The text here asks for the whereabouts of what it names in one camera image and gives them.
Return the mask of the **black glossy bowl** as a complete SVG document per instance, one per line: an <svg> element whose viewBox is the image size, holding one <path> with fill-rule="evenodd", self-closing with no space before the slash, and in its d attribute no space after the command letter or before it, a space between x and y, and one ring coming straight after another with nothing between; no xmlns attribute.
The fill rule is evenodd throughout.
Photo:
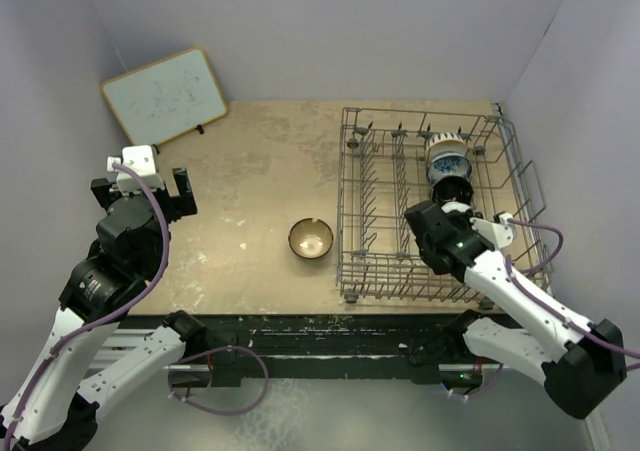
<svg viewBox="0 0 640 451"><path fill-rule="evenodd" d="M431 199L440 206L449 202L470 205L473 193L472 185L465 178L449 176L433 185Z"/></svg>

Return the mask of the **blue patterned bowl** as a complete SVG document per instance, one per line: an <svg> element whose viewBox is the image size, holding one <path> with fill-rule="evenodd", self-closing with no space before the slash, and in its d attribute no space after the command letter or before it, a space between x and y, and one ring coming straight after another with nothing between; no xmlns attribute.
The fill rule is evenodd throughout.
<svg viewBox="0 0 640 451"><path fill-rule="evenodd" d="M432 159L427 168L427 180L435 185L448 177L459 177L470 180L472 165L465 156L456 154L441 155Z"/></svg>

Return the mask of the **white orange rimmed striped bowl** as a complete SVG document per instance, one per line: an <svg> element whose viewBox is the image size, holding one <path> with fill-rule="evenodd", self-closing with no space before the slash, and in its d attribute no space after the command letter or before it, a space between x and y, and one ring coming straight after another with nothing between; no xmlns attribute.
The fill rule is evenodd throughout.
<svg viewBox="0 0 640 451"><path fill-rule="evenodd" d="M435 159L446 153L465 156L468 150L465 139L459 133L442 132L432 134L426 142L426 156Z"/></svg>

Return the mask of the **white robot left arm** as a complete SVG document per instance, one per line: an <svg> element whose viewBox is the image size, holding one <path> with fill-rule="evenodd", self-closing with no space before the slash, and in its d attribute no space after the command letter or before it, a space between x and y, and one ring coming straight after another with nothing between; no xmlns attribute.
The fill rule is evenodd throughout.
<svg viewBox="0 0 640 451"><path fill-rule="evenodd" d="M59 297L54 324L28 378L1 408L6 450L82 450L100 421L160 368L194 363L206 349L206 328L185 311L166 316L130 351L94 375L95 355L130 309L159 283L168 266L169 225L197 214L188 173L175 168L178 189L148 183L119 166L134 188L105 178L91 190L104 217L87 257L72 270Z"/></svg>

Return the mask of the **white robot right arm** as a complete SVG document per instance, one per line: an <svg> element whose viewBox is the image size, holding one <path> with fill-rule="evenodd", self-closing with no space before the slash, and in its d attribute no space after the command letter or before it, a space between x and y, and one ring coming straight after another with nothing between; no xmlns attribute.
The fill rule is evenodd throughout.
<svg viewBox="0 0 640 451"><path fill-rule="evenodd" d="M494 360L541 384L575 419L587 418L627 378L623 334L609 320L571 310L517 270L504 248L520 221L503 212L486 220L469 205L423 201L404 218L420 258L437 276L449 275L497 304L518 323L509 329L467 312L445 337L456 362Z"/></svg>

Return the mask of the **yellow framed whiteboard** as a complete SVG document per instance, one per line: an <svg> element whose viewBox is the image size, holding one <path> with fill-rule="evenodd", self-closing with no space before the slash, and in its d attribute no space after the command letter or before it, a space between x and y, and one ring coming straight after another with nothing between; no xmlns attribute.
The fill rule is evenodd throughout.
<svg viewBox="0 0 640 451"><path fill-rule="evenodd" d="M129 142L159 146L223 117L227 104L205 52L192 47L112 78L101 93Z"/></svg>

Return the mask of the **brown glazed bowl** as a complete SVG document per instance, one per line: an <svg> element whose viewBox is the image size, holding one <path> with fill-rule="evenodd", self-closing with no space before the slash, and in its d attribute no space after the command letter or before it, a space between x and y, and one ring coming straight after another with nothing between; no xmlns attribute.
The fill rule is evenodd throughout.
<svg viewBox="0 0 640 451"><path fill-rule="evenodd" d="M303 218L292 225L287 242L297 257L307 260L320 259L331 251L334 233L321 219Z"/></svg>

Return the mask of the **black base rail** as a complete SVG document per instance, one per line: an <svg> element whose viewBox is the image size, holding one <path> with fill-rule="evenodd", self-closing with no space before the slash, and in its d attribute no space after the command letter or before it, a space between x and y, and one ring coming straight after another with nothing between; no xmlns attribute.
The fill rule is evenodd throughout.
<svg viewBox="0 0 640 451"><path fill-rule="evenodd" d="M174 365L172 383L237 387L245 379L407 380L476 386L497 362L453 334L454 314L201 315L209 348L227 354Z"/></svg>

